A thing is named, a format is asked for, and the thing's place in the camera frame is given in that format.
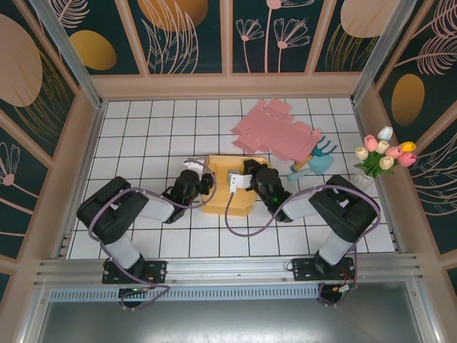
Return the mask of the yellow paper box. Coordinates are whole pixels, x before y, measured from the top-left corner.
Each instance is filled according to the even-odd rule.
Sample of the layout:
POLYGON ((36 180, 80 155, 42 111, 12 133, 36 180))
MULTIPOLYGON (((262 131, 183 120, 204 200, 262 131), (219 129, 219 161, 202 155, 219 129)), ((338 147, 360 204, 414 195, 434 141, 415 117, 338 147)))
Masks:
MULTIPOLYGON (((254 159, 259 164, 270 163, 262 157, 254 156, 227 156, 227 155, 208 155, 207 165, 216 177, 216 194, 201 210, 207 214, 224 215, 226 205, 228 204, 230 191, 228 175, 230 170, 243 172, 243 161, 254 159)), ((256 201, 254 191, 247 192, 244 189, 239 189, 234 194, 230 204, 228 215, 246 217, 252 210, 252 206, 256 201)))

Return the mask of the pink paper box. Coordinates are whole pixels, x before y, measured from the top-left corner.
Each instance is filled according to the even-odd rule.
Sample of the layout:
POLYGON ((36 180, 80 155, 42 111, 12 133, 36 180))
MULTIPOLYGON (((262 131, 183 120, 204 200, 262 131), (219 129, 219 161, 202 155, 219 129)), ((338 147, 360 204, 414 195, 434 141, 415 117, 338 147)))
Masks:
POLYGON ((231 130, 233 145, 247 154, 271 152, 282 161, 303 162, 322 138, 319 129, 294 121, 291 106, 278 99, 259 100, 231 130))

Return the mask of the blue toy shovel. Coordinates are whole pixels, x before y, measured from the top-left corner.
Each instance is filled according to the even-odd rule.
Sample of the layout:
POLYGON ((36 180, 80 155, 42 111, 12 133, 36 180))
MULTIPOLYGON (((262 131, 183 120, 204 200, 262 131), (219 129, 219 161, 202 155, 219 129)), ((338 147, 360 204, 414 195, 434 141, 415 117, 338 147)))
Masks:
POLYGON ((312 158, 308 162, 308 167, 305 169, 301 169, 300 171, 294 172, 287 176, 289 182, 297 180, 301 177, 306 176, 307 174, 313 173, 316 175, 322 175, 324 172, 332 165, 333 157, 330 155, 326 156, 318 156, 312 158))

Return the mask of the teal toy rake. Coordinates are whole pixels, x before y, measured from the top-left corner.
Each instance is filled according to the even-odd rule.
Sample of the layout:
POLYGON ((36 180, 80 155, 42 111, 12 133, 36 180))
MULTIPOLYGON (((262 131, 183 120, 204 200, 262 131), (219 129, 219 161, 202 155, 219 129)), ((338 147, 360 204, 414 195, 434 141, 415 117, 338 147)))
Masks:
POLYGON ((312 158, 314 157, 320 157, 320 156, 327 156, 331 154, 337 146, 334 145, 330 149, 326 149, 329 144, 331 143, 330 140, 327 140, 324 145, 321 143, 326 140, 325 136, 322 136, 319 140, 316 146, 311 150, 311 153, 306 157, 306 159, 303 162, 296 162, 294 165, 291 166, 291 171, 292 172, 297 172, 300 168, 302 168, 305 164, 307 164, 312 158))

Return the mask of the white ribbed vase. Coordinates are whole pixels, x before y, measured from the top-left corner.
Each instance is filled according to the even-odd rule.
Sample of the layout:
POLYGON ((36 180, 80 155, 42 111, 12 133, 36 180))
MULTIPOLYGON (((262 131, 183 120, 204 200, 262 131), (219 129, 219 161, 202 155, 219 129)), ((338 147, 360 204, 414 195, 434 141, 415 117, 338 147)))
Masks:
POLYGON ((367 175, 364 171, 360 169, 354 174, 351 182, 355 187, 361 191, 367 191, 372 185, 374 185, 374 178, 367 175))

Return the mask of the artificial tulip bouquet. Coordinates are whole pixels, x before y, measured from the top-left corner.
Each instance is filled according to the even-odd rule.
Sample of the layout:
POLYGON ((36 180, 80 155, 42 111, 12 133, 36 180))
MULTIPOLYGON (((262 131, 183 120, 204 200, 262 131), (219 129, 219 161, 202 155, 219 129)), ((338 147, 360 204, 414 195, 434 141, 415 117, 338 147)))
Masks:
POLYGON ((389 143, 392 136, 393 128, 385 126, 377 136, 369 134, 364 137, 363 146, 355 151, 357 159, 361 162, 354 165, 362 175, 376 179, 380 175, 393 174, 393 168, 397 165, 410 167, 416 162, 416 144, 405 141, 393 146, 389 143))

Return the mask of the black round controller unit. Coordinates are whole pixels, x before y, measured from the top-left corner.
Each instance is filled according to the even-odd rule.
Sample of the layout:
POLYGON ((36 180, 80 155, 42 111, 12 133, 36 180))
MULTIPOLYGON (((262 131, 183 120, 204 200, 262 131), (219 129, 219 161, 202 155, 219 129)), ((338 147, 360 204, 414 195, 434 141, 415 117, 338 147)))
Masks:
POLYGON ((119 304, 123 310, 130 309, 132 312, 146 308, 150 305, 150 302, 147 302, 145 298, 152 289, 154 288, 120 288, 118 292, 119 304))
POLYGON ((318 301, 325 307, 340 304, 353 290, 352 284, 319 284, 318 301))

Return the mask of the grey metal sheet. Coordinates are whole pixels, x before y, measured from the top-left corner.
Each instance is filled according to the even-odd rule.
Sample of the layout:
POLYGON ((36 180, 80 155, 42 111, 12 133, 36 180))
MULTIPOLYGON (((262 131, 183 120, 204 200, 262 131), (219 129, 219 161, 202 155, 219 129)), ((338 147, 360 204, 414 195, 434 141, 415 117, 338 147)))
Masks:
POLYGON ((33 343, 435 343, 411 306, 362 309, 313 299, 157 302, 139 312, 114 303, 51 303, 33 343))

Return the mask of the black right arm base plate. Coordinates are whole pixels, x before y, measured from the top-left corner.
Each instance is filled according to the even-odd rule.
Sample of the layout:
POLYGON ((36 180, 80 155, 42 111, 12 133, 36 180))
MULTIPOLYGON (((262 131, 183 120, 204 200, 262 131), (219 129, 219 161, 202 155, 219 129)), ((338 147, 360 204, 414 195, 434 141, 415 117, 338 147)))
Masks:
POLYGON ((323 274, 315 267, 313 258, 292 259, 291 270, 297 282, 342 282, 354 279, 356 271, 351 257, 344 257, 339 264, 323 274))

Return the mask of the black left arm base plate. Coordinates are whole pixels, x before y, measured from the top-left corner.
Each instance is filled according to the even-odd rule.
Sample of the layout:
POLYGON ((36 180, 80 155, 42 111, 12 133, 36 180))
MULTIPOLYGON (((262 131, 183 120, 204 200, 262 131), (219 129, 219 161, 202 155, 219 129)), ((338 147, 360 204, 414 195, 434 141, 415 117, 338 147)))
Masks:
MULTIPOLYGON (((103 267, 102 284, 138 284, 136 280, 121 272, 112 261, 106 260, 103 267)), ((143 270, 138 278, 154 284, 164 284, 166 270, 167 262, 165 261, 147 261, 144 262, 143 270)))

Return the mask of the aluminium front rail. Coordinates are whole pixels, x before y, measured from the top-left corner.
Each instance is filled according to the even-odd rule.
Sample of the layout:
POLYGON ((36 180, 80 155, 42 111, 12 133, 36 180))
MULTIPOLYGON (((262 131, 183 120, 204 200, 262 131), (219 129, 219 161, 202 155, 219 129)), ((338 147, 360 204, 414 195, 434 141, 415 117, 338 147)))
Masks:
MULTIPOLYGON (((291 257, 172 258, 167 260, 170 286, 238 286, 290 284, 291 257)), ((101 287, 102 259, 53 259, 39 263, 37 287, 101 287)), ((407 282, 423 276, 415 254, 359 254, 357 281, 407 282)))

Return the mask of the aluminium corner post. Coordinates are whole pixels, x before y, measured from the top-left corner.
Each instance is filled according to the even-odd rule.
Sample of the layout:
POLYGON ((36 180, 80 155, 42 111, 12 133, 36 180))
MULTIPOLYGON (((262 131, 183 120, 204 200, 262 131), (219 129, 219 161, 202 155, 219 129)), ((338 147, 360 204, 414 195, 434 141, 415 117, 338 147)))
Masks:
POLYGON ((383 33, 380 35, 360 77, 351 93, 351 103, 358 106, 368 91, 374 76, 381 68, 392 46, 395 44, 408 18, 411 16, 417 0, 399 0, 383 33))
POLYGON ((53 42, 59 48, 64 60, 69 65, 70 70, 79 82, 89 101, 97 109, 104 105, 103 99, 97 92, 86 67, 81 62, 73 44, 70 42, 62 25, 56 18, 51 5, 47 0, 29 0, 37 16, 42 20, 44 27, 51 36, 53 42))

